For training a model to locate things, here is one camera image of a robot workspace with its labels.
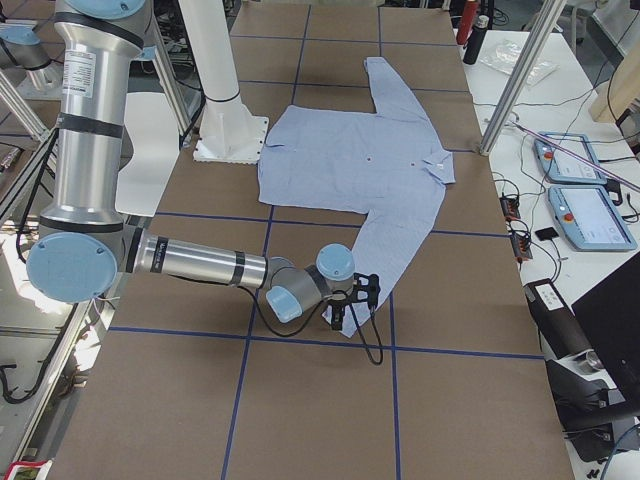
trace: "white table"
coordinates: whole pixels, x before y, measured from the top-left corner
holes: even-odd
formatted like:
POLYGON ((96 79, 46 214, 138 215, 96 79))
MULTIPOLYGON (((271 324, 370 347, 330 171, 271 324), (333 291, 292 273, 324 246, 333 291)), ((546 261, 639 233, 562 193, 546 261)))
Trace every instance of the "white table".
MULTIPOLYGON (((482 58, 488 51, 495 49, 496 45, 503 40, 509 40, 523 46, 528 33, 526 32, 504 32, 489 31, 480 52, 482 58)), ((518 103, 534 104, 558 104, 565 100, 578 97, 591 90, 592 85, 583 72, 571 50, 560 34, 552 34, 545 46, 541 60, 549 60, 559 65, 558 69, 543 79, 537 85, 527 86, 518 99, 518 103)), ((469 83, 469 89, 474 97, 475 104, 496 104, 504 90, 507 82, 507 75, 490 68, 478 61, 475 65, 465 65, 465 73, 469 83)), ((589 116, 589 107, 596 98, 595 92, 584 95, 578 100, 568 102, 562 106, 516 106, 513 111, 519 116, 519 123, 534 131, 558 131, 565 132, 576 117, 583 101, 587 99, 580 110, 575 123, 571 127, 571 133, 584 133, 590 140, 612 141, 621 138, 617 128, 612 124, 596 123, 589 116)), ((484 132, 486 121, 491 117, 494 107, 476 105, 476 115, 480 127, 484 132)), ((518 185, 521 193, 538 193, 540 185, 524 175, 520 170, 520 152, 522 151, 522 165, 524 171, 534 178, 542 179, 544 172, 538 165, 533 154, 533 139, 527 137, 513 127, 505 128, 499 140, 491 152, 491 168, 496 172, 495 178, 511 180, 518 185)), ((593 144, 593 149, 601 159, 633 157, 631 150, 624 141, 613 144, 593 144)), ((623 160, 603 165, 612 172, 638 184, 640 183, 640 165, 637 160, 623 160)), ((498 194, 503 191, 503 182, 496 184, 498 194)), ((515 189, 510 185, 504 185, 505 193, 515 193, 515 189)), ((622 187, 623 196, 630 192, 622 187)), ((640 195, 632 193, 631 202, 634 206, 640 207, 640 195)), ((559 226, 553 218, 551 206, 547 201, 546 194, 542 195, 537 202, 536 197, 527 195, 520 199, 520 213, 524 222, 531 231, 545 227, 555 227, 560 231, 559 226)), ((633 213, 626 204, 620 207, 623 214, 633 213)), ((640 224, 629 226, 631 234, 640 239, 640 224)), ((549 253, 556 256, 550 242, 538 242, 542 244, 549 253)), ((566 258, 562 261, 562 272, 555 282, 556 288, 571 305, 585 292, 591 289, 600 280, 609 275, 613 270, 623 264, 636 251, 624 253, 587 253, 576 251, 561 234, 555 240, 560 256, 566 258)), ((550 278, 553 275, 554 266, 552 260, 536 247, 532 247, 533 260, 526 261, 522 265, 521 280, 523 284, 550 278)), ((578 458, 573 447, 568 444, 568 449, 572 459, 576 478, 585 478, 592 468, 602 470, 602 465, 585 464, 578 458)), ((631 480, 640 475, 640 452, 629 452, 619 454, 612 463, 607 480, 631 480)))

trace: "cloth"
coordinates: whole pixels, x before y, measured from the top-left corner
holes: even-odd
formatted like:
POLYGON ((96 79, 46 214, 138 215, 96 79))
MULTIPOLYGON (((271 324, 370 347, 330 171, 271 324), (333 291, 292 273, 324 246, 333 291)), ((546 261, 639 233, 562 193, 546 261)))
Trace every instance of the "cloth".
MULTIPOLYGON (((381 57, 365 68, 377 113, 289 106, 267 137, 258 179, 264 203, 367 214, 353 255, 357 272, 380 276, 382 305, 455 180, 451 153, 400 75, 381 57)), ((355 309, 364 324, 366 304, 355 309)), ((342 333, 355 331, 347 309, 342 333)))

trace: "black bottle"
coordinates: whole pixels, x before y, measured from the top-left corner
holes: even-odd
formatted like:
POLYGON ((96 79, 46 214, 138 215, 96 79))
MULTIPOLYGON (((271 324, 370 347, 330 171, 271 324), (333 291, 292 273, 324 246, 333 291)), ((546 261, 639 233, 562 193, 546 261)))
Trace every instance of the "black bottle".
POLYGON ((467 65, 473 65, 478 60, 478 54, 482 48, 482 42, 484 36, 487 33, 487 26, 489 25, 489 17, 486 15, 480 15, 476 24, 473 26, 469 40, 467 40, 467 49, 464 53, 462 61, 467 65))

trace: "blue round cap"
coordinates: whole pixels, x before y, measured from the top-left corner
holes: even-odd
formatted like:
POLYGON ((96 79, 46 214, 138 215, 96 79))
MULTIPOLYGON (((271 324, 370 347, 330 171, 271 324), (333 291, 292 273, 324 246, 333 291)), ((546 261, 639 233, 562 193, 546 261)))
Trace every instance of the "blue round cap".
POLYGON ((47 297, 76 303, 95 298, 116 278, 111 250, 82 233, 61 232, 39 240, 29 251, 27 274, 47 297))
POLYGON ((351 250, 339 243, 332 243, 320 250, 316 267, 323 277, 336 282, 347 280, 356 272, 351 250))
POLYGON ((40 38, 29 27, 9 27, 0 32, 0 38, 16 45, 38 45, 40 38))
POLYGON ((288 323, 302 315, 298 299, 284 287, 276 285, 267 292, 267 302, 282 323, 288 323))
POLYGON ((100 20, 122 20, 144 6, 146 0, 67 0, 80 13, 100 20))

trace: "plastic bag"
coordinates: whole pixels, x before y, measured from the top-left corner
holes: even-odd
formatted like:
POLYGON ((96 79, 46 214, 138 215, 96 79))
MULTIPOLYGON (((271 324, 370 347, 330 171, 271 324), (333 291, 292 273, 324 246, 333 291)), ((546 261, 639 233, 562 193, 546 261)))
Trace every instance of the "plastic bag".
MULTIPOLYGON (((482 58, 480 58, 480 61, 485 65, 498 70, 499 72, 511 75, 511 72, 513 72, 513 67, 516 66, 516 62, 518 61, 518 57, 520 57, 521 52, 522 47, 516 45, 513 42, 510 42, 509 40, 503 40, 502 43, 499 43, 495 46, 495 48, 490 50, 487 55, 484 55, 482 58)), ((536 85, 538 82, 540 82, 540 80, 545 78, 557 68, 558 65, 556 63, 546 60, 539 60, 538 63, 534 65, 531 73, 527 77, 527 85, 536 85)))

